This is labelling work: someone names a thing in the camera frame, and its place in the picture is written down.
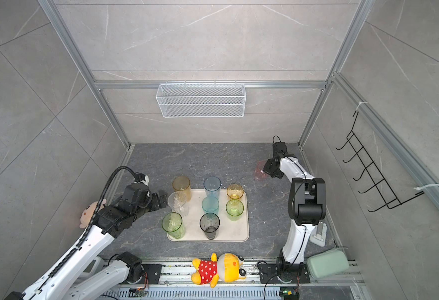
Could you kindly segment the pink plastic cup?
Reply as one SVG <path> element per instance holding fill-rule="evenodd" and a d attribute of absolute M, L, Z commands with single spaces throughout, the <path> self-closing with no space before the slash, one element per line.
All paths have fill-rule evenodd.
<path fill-rule="evenodd" d="M 257 181 L 263 181 L 266 180 L 269 175 L 264 172 L 264 167 L 266 165 L 267 160 L 259 161 L 256 165 L 255 171 L 254 171 L 254 177 Z"/>

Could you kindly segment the clear plastic cup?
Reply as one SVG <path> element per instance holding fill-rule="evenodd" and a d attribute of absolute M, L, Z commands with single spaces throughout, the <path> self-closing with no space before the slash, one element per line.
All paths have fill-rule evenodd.
<path fill-rule="evenodd" d="M 179 213 L 181 216 L 187 216 L 189 212 L 188 198 L 184 192 L 173 192 L 168 197 L 168 206 L 172 212 Z"/>

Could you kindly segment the tall amber plastic cup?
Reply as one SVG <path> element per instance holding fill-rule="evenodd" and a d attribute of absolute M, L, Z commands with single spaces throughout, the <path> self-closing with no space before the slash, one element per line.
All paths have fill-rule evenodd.
<path fill-rule="evenodd" d="M 191 181 L 187 176 L 178 176 L 173 181 L 173 189 L 179 193 L 186 201 L 190 201 L 192 197 L 191 193 Z"/>

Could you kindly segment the tall green plastic cup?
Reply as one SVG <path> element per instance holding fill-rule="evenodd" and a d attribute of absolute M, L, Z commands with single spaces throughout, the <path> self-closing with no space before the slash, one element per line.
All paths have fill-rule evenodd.
<path fill-rule="evenodd" d="M 166 234 L 175 240 L 180 240 L 184 237 L 186 229 L 183 225 L 183 218 L 177 212 L 170 212 L 163 217 L 161 223 L 162 229 Z"/>

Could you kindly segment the short amber plastic cup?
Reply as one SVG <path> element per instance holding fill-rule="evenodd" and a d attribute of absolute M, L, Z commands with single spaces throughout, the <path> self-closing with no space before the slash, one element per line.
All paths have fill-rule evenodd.
<path fill-rule="evenodd" d="M 228 186 L 226 193 L 231 200 L 240 200 L 244 195 L 244 189 L 240 184 L 231 184 Z"/>

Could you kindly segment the teal plastic cup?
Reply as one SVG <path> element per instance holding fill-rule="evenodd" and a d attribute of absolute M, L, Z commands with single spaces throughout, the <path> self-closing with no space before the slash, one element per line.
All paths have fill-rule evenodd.
<path fill-rule="evenodd" d="M 214 196 L 207 196 L 202 200 L 201 207 L 204 214 L 213 213 L 219 214 L 219 200 Z"/>

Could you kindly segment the blue plastic cup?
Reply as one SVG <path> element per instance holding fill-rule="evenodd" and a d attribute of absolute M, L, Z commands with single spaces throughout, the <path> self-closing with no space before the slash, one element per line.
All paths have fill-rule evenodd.
<path fill-rule="evenodd" d="M 218 177 L 207 177 L 203 182 L 203 186 L 207 197 L 219 199 L 222 183 Z"/>

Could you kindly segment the dark grey plastic cup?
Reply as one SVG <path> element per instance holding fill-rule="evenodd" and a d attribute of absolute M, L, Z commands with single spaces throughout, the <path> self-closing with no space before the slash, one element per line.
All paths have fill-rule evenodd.
<path fill-rule="evenodd" d="M 199 225 L 205 236 L 209 240 L 214 240 L 220 227 L 220 218 L 213 212 L 209 212 L 201 217 Z"/>

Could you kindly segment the short green plastic cup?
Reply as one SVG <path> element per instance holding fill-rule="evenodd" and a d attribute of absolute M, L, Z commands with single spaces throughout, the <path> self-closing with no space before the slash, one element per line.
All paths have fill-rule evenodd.
<path fill-rule="evenodd" d="M 244 213 L 244 204 L 238 199 L 231 199 L 226 204 L 226 213 L 232 221 L 238 221 Z"/>

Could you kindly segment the beige plastic tray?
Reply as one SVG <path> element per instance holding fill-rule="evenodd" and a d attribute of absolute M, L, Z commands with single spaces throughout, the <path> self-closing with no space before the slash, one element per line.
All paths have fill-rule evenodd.
<path fill-rule="evenodd" d="M 231 219 L 226 210 L 226 205 L 230 200 L 226 190 L 222 189 L 219 196 L 218 216 L 220 220 L 217 235 L 213 240 L 209 240 L 200 227 L 200 219 L 205 214 L 202 209 L 203 199 L 206 197 L 205 190 L 192 189 L 192 198 L 188 201 L 188 211 L 186 215 L 181 213 L 183 224 L 180 230 L 184 235 L 181 239 L 176 239 L 172 235 L 167 234 L 170 241 L 174 242 L 224 242 L 224 243 L 242 243 L 249 238 L 249 221 L 248 221 L 248 201 L 247 193 L 244 192 L 243 197 L 239 201 L 243 204 L 243 213 L 238 219 Z"/>

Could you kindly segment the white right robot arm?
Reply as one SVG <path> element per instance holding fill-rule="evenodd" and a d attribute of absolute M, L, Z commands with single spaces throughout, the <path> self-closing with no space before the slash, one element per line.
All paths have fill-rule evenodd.
<path fill-rule="evenodd" d="M 272 178 L 285 176 L 291 183 L 288 197 L 291 226 L 276 263 L 277 276 L 283 278 L 304 270 L 309 237 L 326 216 L 326 183 L 309 174 L 282 141 L 273 142 L 273 157 L 267 160 L 263 171 Z"/>

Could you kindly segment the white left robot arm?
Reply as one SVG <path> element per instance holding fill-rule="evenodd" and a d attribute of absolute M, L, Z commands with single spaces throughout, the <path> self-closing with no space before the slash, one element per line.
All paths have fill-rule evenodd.
<path fill-rule="evenodd" d="M 121 171 L 133 176 L 115 203 L 103 206 L 114 178 Z M 119 283 L 139 282 L 145 278 L 142 261 L 130 252 L 116 256 L 105 269 L 77 284 L 76 280 L 104 248 L 146 213 L 167 207 L 164 190 L 152 193 L 147 175 L 119 166 L 109 176 L 93 215 L 81 237 L 44 275 L 23 292 L 13 291 L 9 300 L 95 300 Z"/>

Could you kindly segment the pink boy plush doll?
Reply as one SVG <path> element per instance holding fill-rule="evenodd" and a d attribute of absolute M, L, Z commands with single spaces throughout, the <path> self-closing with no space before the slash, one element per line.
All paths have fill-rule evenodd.
<path fill-rule="evenodd" d="M 80 225 L 79 225 L 81 229 L 88 227 L 88 224 L 93 217 L 93 213 L 95 211 L 97 204 L 98 202 L 94 201 L 82 212 L 80 217 Z"/>

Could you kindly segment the white digital timer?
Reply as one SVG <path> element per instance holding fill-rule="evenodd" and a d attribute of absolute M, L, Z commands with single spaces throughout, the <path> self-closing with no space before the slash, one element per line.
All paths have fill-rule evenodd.
<path fill-rule="evenodd" d="M 88 279 L 94 276 L 97 272 L 102 270 L 104 266 L 103 258 L 96 256 L 80 274 L 80 278 Z"/>

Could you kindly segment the yellow bear plush toy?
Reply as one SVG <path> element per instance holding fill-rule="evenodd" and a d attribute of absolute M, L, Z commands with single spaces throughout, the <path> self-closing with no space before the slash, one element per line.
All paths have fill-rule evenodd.
<path fill-rule="evenodd" d="M 210 260 L 193 259 L 196 270 L 191 275 L 191 281 L 196 285 L 209 285 L 214 288 L 219 281 L 226 283 L 246 279 L 246 270 L 243 269 L 244 258 L 233 253 L 211 255 Z"/>

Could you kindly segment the mint green pouch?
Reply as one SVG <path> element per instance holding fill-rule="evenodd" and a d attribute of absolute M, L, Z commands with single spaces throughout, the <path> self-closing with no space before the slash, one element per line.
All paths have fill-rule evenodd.
<path fill-rule="evenodd" d="M 345 272 L 349 269 L 348 258 L 338 248 L 309 257 L 306 260 L 309 275 L 314 279 L 322 279 Z"/>

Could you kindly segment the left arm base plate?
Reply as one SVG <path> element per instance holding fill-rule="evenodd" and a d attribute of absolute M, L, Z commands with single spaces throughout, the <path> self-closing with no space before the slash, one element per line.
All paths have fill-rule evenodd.
<path fill-rule="evenodd" d="M 158 285 L 161 277 L 163 265 L 161 264 L 143 264 L 143 272 L 141 274 L 140 285 L 145 285 L 148 280 L 148 285 Z"/>

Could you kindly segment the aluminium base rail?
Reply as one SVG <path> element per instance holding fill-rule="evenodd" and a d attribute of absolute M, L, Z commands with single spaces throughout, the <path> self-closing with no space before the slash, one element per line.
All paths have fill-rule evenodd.
<path fill-rule="evenodd" d="M 262 287 L 267 293 L 272 292 L 273 289 L 283 289 L 284 293 L 298 293 L 299 290 L 307 287 L 323 287 L 323 286 L 339 286 L 350 288 L 363 288 L 365 283 L 354 264 L 349 265 L 349 269 L 345 272 L 335 274 L 333 276 L 322 279 L 314 279 L 310 277 L 309 284 L 262 284 L 258 270 L 258 264 L 253 264 L 251 261 L 243 263 L 243 269 L 246 270 L 246 279 L 239 279 L 235 282 L 219 281 L 216 288 L 235 288 L 237 290 L 246 288 L 260 288 Z M 164 288 L 200 288 L 191 281 L 191 275 L 196 272 L 191 262 L 167 261 L 163 263 L 147 262 L 147 264 L 161 264 L 163 265 L 159 284 L 148 285 L 146 279 L 145 285 L 139 284 L 143 267 L 141 262 L 134 257 L 132 261 L 128 261 L 125 257 L 116 257 L 112 262 L 105 266 L 102 270 L 97 272 L 94 276 L 77 283 L 75 279 L 66 279 L 63 284 L 59 282 L 59 275 L 51 278 L 45 287 L 48 287 L 52 292 L 56 291 L 59 294 L 59 299 L 74 298 L 74 299 L 89 299 L 100 296 L 107 290 L 114 286 L 120 285 L 128 287 L 131 290 L 151 290 L 155 287 Z"/>

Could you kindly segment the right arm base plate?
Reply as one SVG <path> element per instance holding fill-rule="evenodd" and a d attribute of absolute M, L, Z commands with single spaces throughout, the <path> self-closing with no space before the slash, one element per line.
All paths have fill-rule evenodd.
<path fill-rule="evenodd" d="M 294 264 L 281 269 L 276 264 L 260 263 L 258 265 L 262 284 L 309 284 L 311 282 L 306 264 Z"/>

